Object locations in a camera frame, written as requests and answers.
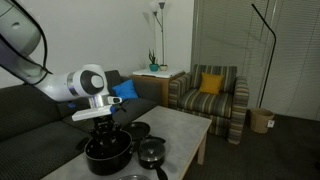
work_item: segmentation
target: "wastebasket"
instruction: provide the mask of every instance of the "wastebasket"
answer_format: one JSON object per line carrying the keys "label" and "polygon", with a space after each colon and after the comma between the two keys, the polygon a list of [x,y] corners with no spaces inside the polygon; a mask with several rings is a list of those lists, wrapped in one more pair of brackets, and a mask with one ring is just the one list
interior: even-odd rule
{"label": "wastebasket", "polygon": [[257,133],[266,133],[268,131],[268,121],[272,120],[274,114],[263,108],[253,108],[250,111],[250,128]]}

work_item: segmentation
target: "armchair armrest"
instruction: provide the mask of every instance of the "armchair armrest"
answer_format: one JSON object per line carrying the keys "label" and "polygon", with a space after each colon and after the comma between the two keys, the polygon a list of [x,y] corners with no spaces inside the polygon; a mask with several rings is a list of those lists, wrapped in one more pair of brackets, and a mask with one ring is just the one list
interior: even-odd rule
{"label": "armchair armrest", "polygon": [[[123,81],[129,80],[129,77],[121,77]],[[162,103],[162,85],[159,82],[153,82],[143,79],[132,79],[134,88],[139,98],[148,99],[156,102],[158,105]]]}
{"label": "armchair armrest", "polygon": [[169,108],[177,109],[178,99],[190,89],[191,77],[191,73],[186,73],[169,83]]}
{"label": "armchair armrest", "polygon": [[247,105],[249,101],[249,88],[247,78],[239,76],[236,78],[231,122],[228,134],[228,141],[232,144],[239,144],[243,130],[243,124],[246,118]]}

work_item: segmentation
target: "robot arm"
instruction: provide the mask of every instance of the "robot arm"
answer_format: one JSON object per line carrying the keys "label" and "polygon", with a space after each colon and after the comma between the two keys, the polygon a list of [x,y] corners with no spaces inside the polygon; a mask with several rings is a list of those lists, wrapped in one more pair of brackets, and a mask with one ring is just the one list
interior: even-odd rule
{"label": "robot arm", "polygon": [[121,102],[121,99],[108,97],[106,77],[100,66],[89,64],[76,72],[53,75],[29,58],[41,35],[23,9],[17,6],[13,0],[0,0],[0,66],[55,101],[87,97],[91,109],[77,112],[74,120],[111,114],[110,104]]}

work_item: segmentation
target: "white coffee table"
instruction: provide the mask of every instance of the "white coffee table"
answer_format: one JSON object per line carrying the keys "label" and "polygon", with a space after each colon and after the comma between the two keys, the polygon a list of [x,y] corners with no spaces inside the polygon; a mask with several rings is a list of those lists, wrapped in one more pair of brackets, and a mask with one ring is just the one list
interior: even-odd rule
{"label": "white coffee table", "polygon": [[[197,151],[199,151],[198,163],[202,164],[204,162],[206,136],[211,124],[210,119],[157,106],[136,121],[148,123],[151,127],[151,135],[166,140],[166,159],[161,168],[167,173],[170,180],[184,177]],[[109,176],[93,174],[88,168],[85,154],[82,153],[43,179],[116,180],[132,174],[142,174],[150,179],[158,179],[155,170],[140,167],[137,153],[133,154],[131,161],[124,169]]]}

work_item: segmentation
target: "potted plant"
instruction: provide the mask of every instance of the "potted plant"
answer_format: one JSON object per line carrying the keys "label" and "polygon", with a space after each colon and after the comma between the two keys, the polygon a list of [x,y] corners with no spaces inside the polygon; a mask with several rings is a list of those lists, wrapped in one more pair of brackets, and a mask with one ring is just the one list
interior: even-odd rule
{"label": "potted plant", "polygon": [[151,71],[158,71],[159,65],[157,64],[157,58],[154,55],[154,50],[152,52],[149,49],[149,59],[151,61],[151,64],[149,65],[149,68]]}

